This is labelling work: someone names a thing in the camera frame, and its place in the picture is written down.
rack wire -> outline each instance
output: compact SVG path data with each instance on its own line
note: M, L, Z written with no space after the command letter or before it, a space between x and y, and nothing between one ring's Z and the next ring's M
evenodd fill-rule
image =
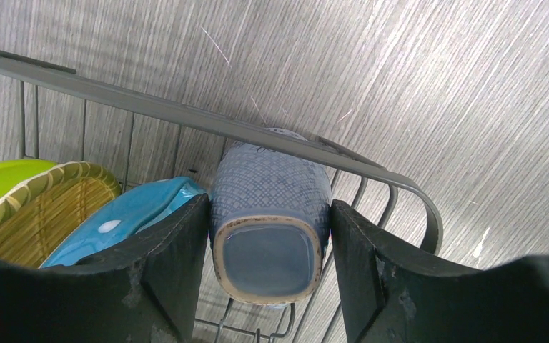
M17 80L17 104L20 125L18 127L17 151L19 158L38 159L39 156L39 87L59 91L64 94L83 99L81 108L78 110L82 117L83 130L80 137L80 160L85 159L85 139L86 139L86 116L87 102L94 101L99 104L112 106L114 108L128 111L124 126L124 163L125 170L122 179L123 192L129 187L135 187L129 181L129 163L132 150L132 137L134 131L134 122L137 115L149 116L151 118L168 121L177 124L177 138L174 143L173 159L176 161L180 145L182 129L189 127L200 131L216 134L223 138L220 160L224 155L227 139L234 139L246 143L263 146L268 149L279 151L285 154L307 159L325 166L335 168L335 173L331 181L332 189L335 188L340 179L341 172L349 172L360 176L358 190L352 200L352 207L356 208L367 187L367 182L375 180L386 183L389 186L389 199L387 205L380 217L377 225L385 228L392 212L395 209L398 198L398 189L404 189L417 195L425 205L427 224L425 236L420 248L426 252L436 254L440 248L442 240L442 219L432 200L416 185L411 179L403 175L386 170L383 166L343 147L333 141L318 137L317 141L301 141L288 136L282 136L262 129L259 126L237 121L232 118L215 114L202 109L186 106L166 99L156 98L147 94L141 94L135 91L124 89L111 84L86 79L76 75L74 69L50 64L47 62L30 59L25 56L10 54L0 51L0 74L9 76ZM25 87L26 84L32 86L31 95L34 97L34 106L32 107L34 130L31 140L33 143L32 156L26 154L26 111L25 111ZM323 267L322 278L324 279L330 273L333 263L333 254L327 256ZM316 296L320 287L310 296L307 306L300 317L300 323L293 336L293 342L299 342L305 329L306 320L315 305ZM282 310L277 328L271 334L261 333L260 328L255 331L248 331L237 327L226 325L226 320L232 310L234 300L229 298L228 304L223 316L219 322L211 322L204 319L195 319L198 324L214 327L217 329L214 343L218 343L224 331L236 332L250 337L254 337L256 342L267 340L274 343L278 339L290 336L295 323L296 306L291 304ZM281 326L284 318L289 312L289 320L285 331L281 332ZM342 307L338 304L333 314L327 331L322 342L328 342L333 333L336 323L342 317Z

white spot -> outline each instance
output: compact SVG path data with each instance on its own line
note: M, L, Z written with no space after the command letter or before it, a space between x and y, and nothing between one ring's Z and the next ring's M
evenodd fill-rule
M121 223L121 221L118 220L118 219L109 220L109 221L105 222L104 224L100 225L100 227L98 227L98 232L101 233L101 234L105 234L105 233L111 231L112 229L114 229L115 227L117 227L117 225L119 225L119 223Z
M476 259L478 259L479 256L481 256L481 252L483 251L483 243L485 243L485 240L487 239L487 235L489 234L489 229L490 229L490 227L488 227L485 230L485 233L483 234L483 237L481 238L481 242L479 242L479 244L477 244L477 247L475 248L475 251L473 252L473 257L475 257Z

blue-gray cup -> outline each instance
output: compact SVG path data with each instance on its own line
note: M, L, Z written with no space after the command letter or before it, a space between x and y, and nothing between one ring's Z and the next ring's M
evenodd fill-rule
M235 142L211 198L214 268L228 294L250 304L286 304L315 290L330 234L332 194L323 166Z

cup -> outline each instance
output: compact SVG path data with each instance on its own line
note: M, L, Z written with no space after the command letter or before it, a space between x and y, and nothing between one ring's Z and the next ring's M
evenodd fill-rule
M330 233L332 194L323 166L235 142L218 167L211 198L214 269L228 294L273 305L315 290Z

blue plastic object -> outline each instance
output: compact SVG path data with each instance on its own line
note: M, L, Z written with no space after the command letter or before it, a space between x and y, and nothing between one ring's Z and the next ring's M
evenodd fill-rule
M41 268L71 266L85 256L112 247L160 222L202 193L206 191L187 177L133 188L91 215L51 253Z

